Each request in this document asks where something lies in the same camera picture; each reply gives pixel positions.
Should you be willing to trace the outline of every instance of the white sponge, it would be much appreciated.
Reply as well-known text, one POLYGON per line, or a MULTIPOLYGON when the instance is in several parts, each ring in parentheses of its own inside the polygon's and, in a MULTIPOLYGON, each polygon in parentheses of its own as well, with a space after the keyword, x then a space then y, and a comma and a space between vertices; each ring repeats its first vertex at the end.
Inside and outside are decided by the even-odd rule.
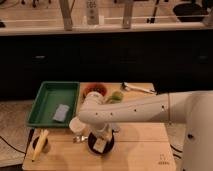
POLYGON ((53 120, 58 122, 64 122, 67 116, 67 112, 69 111, 69 108, 70 107, 67 105, 59 104, 53 116, 53 120))

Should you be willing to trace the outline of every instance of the green tray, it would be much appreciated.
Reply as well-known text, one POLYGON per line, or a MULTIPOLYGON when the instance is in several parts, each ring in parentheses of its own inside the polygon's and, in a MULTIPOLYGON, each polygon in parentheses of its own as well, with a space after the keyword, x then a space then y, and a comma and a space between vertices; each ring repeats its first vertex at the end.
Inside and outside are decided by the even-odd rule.
POLYGON ((43 82, 27 119, 27 126, 69 127, 69 122, 75 115, 78 94, 79 82, 43 82), (64 122, 52 119, 59 104, 70 107, 64 122))

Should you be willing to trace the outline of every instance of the yellow banana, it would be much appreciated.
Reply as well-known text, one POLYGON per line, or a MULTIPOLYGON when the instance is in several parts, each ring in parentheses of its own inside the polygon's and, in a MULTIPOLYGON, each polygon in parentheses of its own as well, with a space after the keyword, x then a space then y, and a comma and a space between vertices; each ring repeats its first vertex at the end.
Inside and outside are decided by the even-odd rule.
POLYGON ((36 144, 36 147, 35 147, 35 150, 34 150, 34 153, 33 153, 32 161, 35 161, 38 158, 39 154, 41 153, 41 151, 44 147, 44 144, 46 142, 48 134, 49 134, 48 130, 46 130, 46 129, 41 130, 41 134, 39 136, 38 142, 36 144))

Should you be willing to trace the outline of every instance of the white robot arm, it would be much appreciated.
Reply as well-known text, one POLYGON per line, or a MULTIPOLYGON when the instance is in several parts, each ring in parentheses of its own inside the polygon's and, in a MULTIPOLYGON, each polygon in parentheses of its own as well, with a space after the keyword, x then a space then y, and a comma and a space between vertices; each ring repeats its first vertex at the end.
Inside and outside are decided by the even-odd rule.
POLYGON ((168 93, 118 104, 103 104, 90 92, 78 118, 96 137, 112 122, 186 122, 181 171, 213 170, 213 91, 168 93))

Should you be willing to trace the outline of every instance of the wooden table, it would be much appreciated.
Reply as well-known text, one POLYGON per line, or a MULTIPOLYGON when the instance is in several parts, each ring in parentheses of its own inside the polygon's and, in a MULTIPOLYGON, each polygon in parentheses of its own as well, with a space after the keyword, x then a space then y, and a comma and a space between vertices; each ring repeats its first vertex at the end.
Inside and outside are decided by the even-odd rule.
MULTIPOLYGON (((80 93, 86 83, 82 83, 80 93)), ((106 84, 109 96, 120 84, 106 84)), ((152 84, 143 84, 152 88, 152 84)), ((142 98, 150 94, 125 92, 124 100, 142 98)), ((82 102, 79 97, 78 108, 82 102)), ((118 123, 121 131, 115 135, 112 151, 104 156, 92 153, 86 142, 73 143, 69 129, 49 129, 50 151, 32 162, 32 142, 39 135, 36 129, 29 145, 24 170, 71 171, 175 171, 176 166, 163 123, 118 123)))

